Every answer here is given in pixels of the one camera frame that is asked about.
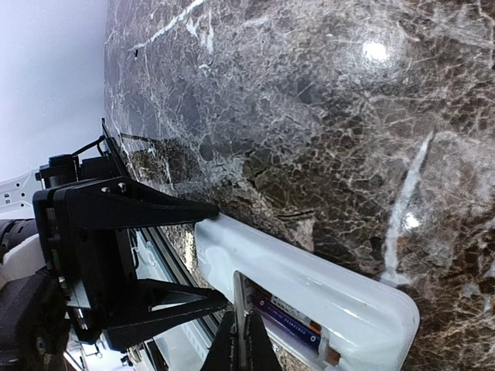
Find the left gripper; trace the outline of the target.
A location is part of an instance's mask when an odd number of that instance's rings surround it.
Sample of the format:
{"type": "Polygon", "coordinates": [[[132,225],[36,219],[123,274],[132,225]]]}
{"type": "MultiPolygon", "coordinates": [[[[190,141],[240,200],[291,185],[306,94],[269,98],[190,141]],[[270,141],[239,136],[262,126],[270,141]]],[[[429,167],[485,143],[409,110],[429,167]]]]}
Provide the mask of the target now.
{"type": "Polygon", "coordinates": [[[49,272],[66,299],[81,342],[105,335],[126,349],[227,307],[215,289],[154,279],[135,280],[128,229],[215,218],[214,204],[169,196],[117,177],[35,192],[33,206],[49,272]]]}

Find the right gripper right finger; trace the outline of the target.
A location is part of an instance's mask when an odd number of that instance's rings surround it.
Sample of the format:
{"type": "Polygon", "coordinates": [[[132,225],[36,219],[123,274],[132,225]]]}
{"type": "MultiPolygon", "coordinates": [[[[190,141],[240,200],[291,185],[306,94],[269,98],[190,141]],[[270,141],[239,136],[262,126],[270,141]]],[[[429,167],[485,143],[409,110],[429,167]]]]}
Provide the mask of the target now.
{"type": "Polygon", "coordinates": [[[251,311],[245,319],[247,370],[282,371],[260,314],[251,311]]]}

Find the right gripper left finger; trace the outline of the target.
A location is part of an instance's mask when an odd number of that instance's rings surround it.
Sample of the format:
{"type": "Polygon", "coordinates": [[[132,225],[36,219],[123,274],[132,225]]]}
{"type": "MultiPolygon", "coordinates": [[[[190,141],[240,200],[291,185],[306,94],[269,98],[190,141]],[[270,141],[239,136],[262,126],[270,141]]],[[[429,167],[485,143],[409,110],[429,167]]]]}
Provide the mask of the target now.
{"type": "Polygon", "coordinates": [[[201,371],[235,371],[238,368],[238,336],[234,311],[226,311],[201,371]]]}

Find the purple battery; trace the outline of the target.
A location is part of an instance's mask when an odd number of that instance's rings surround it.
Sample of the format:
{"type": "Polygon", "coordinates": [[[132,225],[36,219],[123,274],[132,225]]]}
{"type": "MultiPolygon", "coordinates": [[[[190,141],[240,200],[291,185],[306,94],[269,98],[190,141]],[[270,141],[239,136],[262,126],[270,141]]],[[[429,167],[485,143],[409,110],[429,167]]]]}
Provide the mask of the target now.
{"type": "Polygon", "coordinates": [[[284,332],[298,339],[311,350],[318,351],[321,342],[319,332],[311,329],[307,324],[286,313],[276,304],[273,304],[259,294],[253,294],[251,296],[251,303],[262,314],[267,315],[274,323],[281,326],[284,332]]]}

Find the white remote control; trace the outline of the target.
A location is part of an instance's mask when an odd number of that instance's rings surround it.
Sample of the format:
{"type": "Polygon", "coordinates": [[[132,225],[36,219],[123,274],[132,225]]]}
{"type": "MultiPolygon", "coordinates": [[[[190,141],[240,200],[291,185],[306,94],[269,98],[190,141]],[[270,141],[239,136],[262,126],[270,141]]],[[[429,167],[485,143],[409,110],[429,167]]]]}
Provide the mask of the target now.
{"type": "Polygon", "coordinates": [[[268,291],[322,326],[317,352],[262,314],[269,336],[315,370],[399,370],[419,325],[405,293],[330,263],[229,216],[196,224],[204,279],[247,313],[268,291]]]}

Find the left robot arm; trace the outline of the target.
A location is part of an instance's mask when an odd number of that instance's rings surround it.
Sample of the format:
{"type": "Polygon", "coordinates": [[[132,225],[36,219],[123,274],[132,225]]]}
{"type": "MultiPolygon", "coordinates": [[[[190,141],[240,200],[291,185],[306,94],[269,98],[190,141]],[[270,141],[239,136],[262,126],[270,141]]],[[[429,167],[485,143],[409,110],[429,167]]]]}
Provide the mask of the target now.
{"type": "Polygon", "coordinates": [[[130,232],[216,216],[215,206],[177,199],[119,176],[108,158],[52,157],[1,186],[4,206],[35,216],[1,223],[1,368],[52,370],[75,331],[124,352],[225,308],[213,289],[136,274],[130,232]]]}

